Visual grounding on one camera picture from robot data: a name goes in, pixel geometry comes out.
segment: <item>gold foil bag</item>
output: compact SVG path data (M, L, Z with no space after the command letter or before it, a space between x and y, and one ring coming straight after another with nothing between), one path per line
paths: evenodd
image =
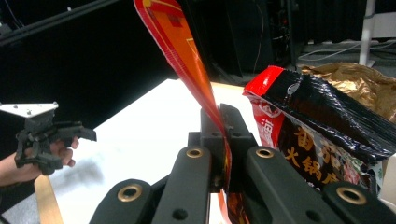
M304 65L302 73L326 79L339 91L396 123L396 78L356 63Z

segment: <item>snack bag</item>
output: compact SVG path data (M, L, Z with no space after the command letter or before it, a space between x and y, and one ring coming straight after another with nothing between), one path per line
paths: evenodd
M263 146L281 151L313 188L348 181L378 194L396 125L320 77L270 66L245 87Z

